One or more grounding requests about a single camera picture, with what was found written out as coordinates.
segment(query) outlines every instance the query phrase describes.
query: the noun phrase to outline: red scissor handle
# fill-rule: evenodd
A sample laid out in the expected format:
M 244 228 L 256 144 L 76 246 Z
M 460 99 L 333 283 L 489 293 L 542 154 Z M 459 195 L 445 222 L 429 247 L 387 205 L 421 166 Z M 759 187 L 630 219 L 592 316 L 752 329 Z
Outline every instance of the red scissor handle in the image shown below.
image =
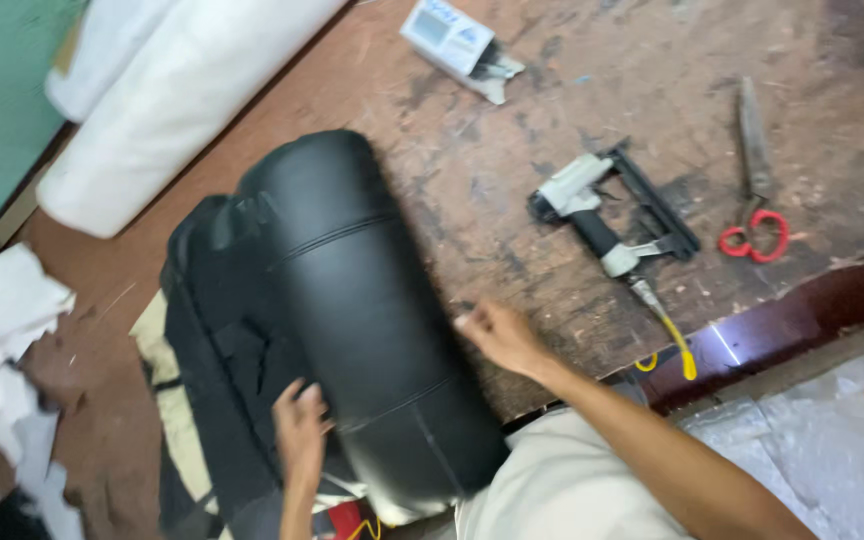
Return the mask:
M 738 226 L 729 227 L 722 231 L 722 234 L 719 235 L 719 249 L 722 250 L 722 253 L 730 257 L 749 257 L 756 263 L 772 263 L 786 252 L 786 247 L 788 247 L 789 244 L 789 224 L 782 214 L 772 210 L 759 208 L 751 215 L 749 220 L 749 231 L 759 227 L 759 225 L 767 219 L 773 220 L 775 225 L 778 226 L 778 242 L 775 244 L 775 248 L 771 252 L 763 253 L 754 249 L 748 239 L 743 241 L 741 244 L 732 245 L 730 242 L 732 237 L 747 236 L 746 229 Z

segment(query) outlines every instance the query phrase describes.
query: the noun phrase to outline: hand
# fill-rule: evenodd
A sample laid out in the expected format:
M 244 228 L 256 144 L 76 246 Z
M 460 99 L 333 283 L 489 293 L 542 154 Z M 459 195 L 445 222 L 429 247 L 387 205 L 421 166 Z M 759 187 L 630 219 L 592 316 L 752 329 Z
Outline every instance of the hand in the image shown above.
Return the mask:
M 534 381 L 561 365 L 529 327 L 524 314 L 495 300 L 479 300 L 472 313 L 455 320 L 455 326 L 487 359 Z
M 298 399 L 296 393 L 304 381 L 300 378 L 289 384 L 271 407 L 275 420 L 275 446 L 281 460 L 286 490 L 319 487 L 322 460 L 326 451 L 326 434 L 335 423 L 323 420 L 328 410 L 322 401 L 322 388 L 318 383 L 305 389 Z

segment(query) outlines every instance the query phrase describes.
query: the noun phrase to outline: scissor blade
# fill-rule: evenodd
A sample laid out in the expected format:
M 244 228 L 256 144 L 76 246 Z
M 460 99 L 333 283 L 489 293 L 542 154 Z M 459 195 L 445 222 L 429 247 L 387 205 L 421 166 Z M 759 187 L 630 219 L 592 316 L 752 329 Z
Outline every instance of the scissor blade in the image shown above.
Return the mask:
M 768 200 L 772 197 L 772 167 L 769 166 L 765 129 L 759 115 L 759 102 L 751 77 L 742 78 L 742 98 L 739 104 L 739 125 L 742 129 L 742 150 L 749 197 Z

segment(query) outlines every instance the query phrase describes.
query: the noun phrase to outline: pneumatic staple gun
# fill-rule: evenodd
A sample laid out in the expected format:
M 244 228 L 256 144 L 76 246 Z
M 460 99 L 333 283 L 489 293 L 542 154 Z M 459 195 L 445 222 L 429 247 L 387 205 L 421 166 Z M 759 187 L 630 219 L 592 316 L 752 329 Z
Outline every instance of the pneumatic staple gun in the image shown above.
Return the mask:
M 696 377 L 696 368 L 689 345 L 669 319 L 648 280 L 635 270 L 643 257 L 666 253 L 673 254 L 680 261 L 688 261 L 701 245 L 695 233 L 630 159 L 626 153 L 628 145 L 629 139 L 626 138 L 604 152 L 576 157 L 529 197 L 529 214 L 545 223 L 568 222 L 575 226 L 606 275 L 627 283 L 666 327 L 681 351 L 682 374 L 692 381 Z M 633 247 L 623 244 L 596 212 L 602 203 L 596 185 L 613 173 L 618 173 L 638 204 L 651 216 L 652 219 L 643 220 L 642 224 L 654 238 L 652 241 Z M 642 371 L 650 371 L 656 366 L 656 357 L 653 355 L 648 365 L 636 362 L 636 366 Z

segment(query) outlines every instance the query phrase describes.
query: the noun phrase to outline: scissors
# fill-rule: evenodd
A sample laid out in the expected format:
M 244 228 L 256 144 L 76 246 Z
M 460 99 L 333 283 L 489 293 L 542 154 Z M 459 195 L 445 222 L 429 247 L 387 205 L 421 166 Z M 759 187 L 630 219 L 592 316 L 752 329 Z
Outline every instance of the scissors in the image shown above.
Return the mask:
M 756 101 L 756 89 L 750 77 L 742 78 L 739 125 L 745 158 L 746 203 L 738 223 L 726 228 L 719 235 L 719 249 L 731 257 L 748 257 L 756 263 L 772 263 L 786 252 L 789 225 L 782 214 L 765 209 L 775 195 L 775 187 L 766 150 L 765 130 L 762 129 L 762 117 L 759 116 L 759 103 Z M 777 238 L 772 251 L 762 252 L 753 246 L 752 232 L 760 225 L 770 222 L 777 228 Z

